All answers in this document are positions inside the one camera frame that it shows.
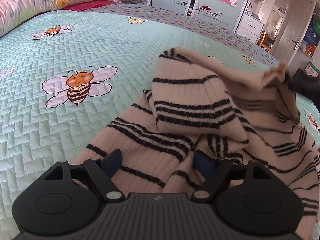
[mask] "bee antenna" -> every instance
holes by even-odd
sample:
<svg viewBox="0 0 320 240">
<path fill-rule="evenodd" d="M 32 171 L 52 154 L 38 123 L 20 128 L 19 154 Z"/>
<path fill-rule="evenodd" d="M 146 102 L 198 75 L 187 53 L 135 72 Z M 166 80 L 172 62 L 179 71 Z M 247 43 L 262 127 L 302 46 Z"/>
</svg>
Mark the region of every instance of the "bee antenna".
<svg viewBox="0 0 320 240">
<path fill-rule="evenodd" d="M 68 73 L 69 73 L 70 71 L 74 71 L 74 72 L 78 73 L 76 70 L 69 70 Z"/>
<path fill-rule="evenodd" d="M 86 69 L 89 68 L 89 67 L 93 67 L 93 66 L 88 66 L 88 67 L 86 67 L 84 70 L 86 70 Z"/>
</svg>

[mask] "screw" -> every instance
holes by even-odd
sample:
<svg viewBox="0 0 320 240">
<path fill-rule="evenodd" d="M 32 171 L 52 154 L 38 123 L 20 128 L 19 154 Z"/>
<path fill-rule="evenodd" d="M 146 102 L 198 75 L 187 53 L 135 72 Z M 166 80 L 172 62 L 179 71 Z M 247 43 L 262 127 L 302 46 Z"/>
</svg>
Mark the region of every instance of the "screw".
<svg viewBox="0 0 320 240">
<path fill-rule="evenodd" d="M 205 199 L 205 198 L 210 197 L 210 193 L 207 192 L 207 191 L 205 191 L 205 190 L 196 191 L 195 193 L 193 193 L 193 195 L 194 195 L 196 198 L 200 198 L 200 199 Z"/>
<path fill-rule="evenodd" d="M 106 196 L 108 199 L 119 199 L 122 197 L 122 194 L 118 191 L 110 191 Z"/>
</svg>

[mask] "black object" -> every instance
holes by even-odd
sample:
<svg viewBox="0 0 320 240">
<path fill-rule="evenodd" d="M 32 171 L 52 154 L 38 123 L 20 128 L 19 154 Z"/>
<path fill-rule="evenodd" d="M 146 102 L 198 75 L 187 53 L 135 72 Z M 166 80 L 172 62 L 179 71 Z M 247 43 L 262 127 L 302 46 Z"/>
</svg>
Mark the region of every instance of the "black object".
<svg viewBox="0 0 320 240">
<path fill-rule="evenodd" d="M 310 77 L 301 68 L 298 68 L 294 76 L 287 80 L 289 89 L 312 100 L 320 112 L 320 79 Z"/>
<path fill-rule="evenodd" d="M 14 202 L 16 240 L 299 240 L 301 200 L 261 163 L 233 165 L 194 154 L 206 179 L 191 199 L 131 193 L 111 182 L 122 163 L 115 150 L 83 165 L 55 163 Z M 86 182 L 88 189 L 72 179 Z M 228 188 L 233 179 L 243 184 Z"/>
</svg>

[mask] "bee print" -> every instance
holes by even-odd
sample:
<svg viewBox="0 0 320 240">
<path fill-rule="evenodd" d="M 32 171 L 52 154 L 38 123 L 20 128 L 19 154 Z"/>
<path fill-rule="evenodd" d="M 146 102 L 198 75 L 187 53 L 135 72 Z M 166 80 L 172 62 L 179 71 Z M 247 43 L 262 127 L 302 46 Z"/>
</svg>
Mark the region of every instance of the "bee print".
<svg viewBox="0 0 320 240">
<path fill-rule="evenodd" d="M 130 24 L 143 24 L 145 22 L 145 20 L 139 19 L 139 18 L 128 17 L 128 22 Z"/>
<path fill-rule="evenodd" d="M 320 127 L 318 125 L 318 122 L 313 118 L 312 114 L 307 109 L 304 110 L 307 112 L 306 117 L 308 117 L 309 119 L 311 128 L 313 129 L 313 131 L 317 132 L 318 135 L 320 135 Z"/>
<path fill-rule="evenodd" d="M 257 66 L 251 57 L 244 56 L 244 59 L 245 59 L 250 65 L 253 65 L 254 67 Z"/>
<path fill-rule="evenodd" d="M 32 37 L 34 40 L 39 40 L 42 38 L 45 38 L 46 36 L 53 37 L 59 33 L 69 33 L 71 32 L 71 28 L 74 26 L 74 24 L 66 24 L 63 26 L 55 26 L 53 28 L 47 29 L 44 32 L 34 33 L 31 34 L 30 37 Z"/>
<path fill-rule="evenodd" d="M 218 60 L 216 57 L 214 56 L 208 56 L 208 58 L 212 58 L 214 59 L 215 61 L 218 61 L 219 63 L 221 63 L 221 65 L 223 65 L 222 61 Z"/>
<path fill-rule="evenodd" d="M 45 105 L 47 107 L 57 107 L 70 100 L 75 105 L 82 103 L 87 96 L 100 97 L 108 94 L 112 87 L 109 84 L 103 84 L 107 79 L 112 78 L 117 68 L 113 66 L 105 66 L 93 70 L 91 73 L 77 72 L 70 77 L 54 77 L 42 83 L 42 89 L 47 94 L 54 94 Z"/>
</svg>

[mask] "ribbed knit fabric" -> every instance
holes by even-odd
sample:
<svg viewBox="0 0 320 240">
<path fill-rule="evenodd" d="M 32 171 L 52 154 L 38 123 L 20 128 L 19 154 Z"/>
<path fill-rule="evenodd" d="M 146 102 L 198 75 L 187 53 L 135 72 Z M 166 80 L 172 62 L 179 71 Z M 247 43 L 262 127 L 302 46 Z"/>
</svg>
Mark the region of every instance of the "ribbed knit fabric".
<svg viewBox="0 0 320 240">
<path fill-rule="evenodd" d="M 310 239 L 319 207 L 314 139 L 300 123 L 285 64 L 241 71 L 181 48 L 159 56 L 152 90 L 106 126 L 76 159 L 115 149 L 123 165 L 112 181 L 125 194 L 191 194 L 202 184 L 193 153 L 233 163 L 258 160 L 304 203 L 297 229 Z"/>
</svg>

